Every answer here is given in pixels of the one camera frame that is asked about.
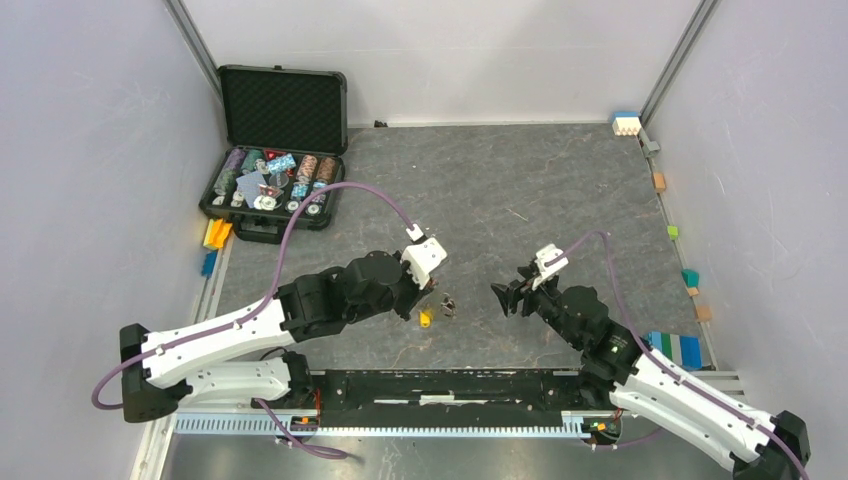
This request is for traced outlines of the yellow tag key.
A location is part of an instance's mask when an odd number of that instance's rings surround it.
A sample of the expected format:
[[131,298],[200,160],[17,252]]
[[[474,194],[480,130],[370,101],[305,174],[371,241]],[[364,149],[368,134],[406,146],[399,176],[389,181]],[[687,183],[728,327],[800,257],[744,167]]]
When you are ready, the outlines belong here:
[[424,329],[430,328],[432,326],[433,318],[434,316],[432,311],[421,311],[418,316],[419,326]]

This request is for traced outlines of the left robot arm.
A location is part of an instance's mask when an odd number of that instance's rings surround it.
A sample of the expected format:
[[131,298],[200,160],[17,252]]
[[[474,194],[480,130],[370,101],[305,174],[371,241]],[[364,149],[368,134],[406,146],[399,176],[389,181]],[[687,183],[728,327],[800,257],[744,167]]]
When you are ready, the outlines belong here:
[[306,405],[314,381],[301,357],[243,362],[241,356],[337,335],[387,312],[407,320],[433,290],[432,274],[446,257],[433,243],[393,254],[373,251],[344,267],[302,275],[270,300],[199,324],[165,331],[139,324],[122,328],[122,359],[141,358],[122,373],[125,421],[153,421],[182,405],[227,397]]

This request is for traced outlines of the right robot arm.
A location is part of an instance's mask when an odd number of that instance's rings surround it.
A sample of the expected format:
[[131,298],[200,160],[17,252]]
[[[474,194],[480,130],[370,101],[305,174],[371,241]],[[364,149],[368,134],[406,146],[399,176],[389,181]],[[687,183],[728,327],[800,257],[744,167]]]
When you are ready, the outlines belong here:
[[784,410],[770,414],[735,399],[673,363],[610,317],[592,287],[561,290],[557,277],[491,286],[505,315],[539,316],[581,354],[577,392],[591,408],[612,406],[642,416],[706,454],[735,479],[806,479],[806,423]]

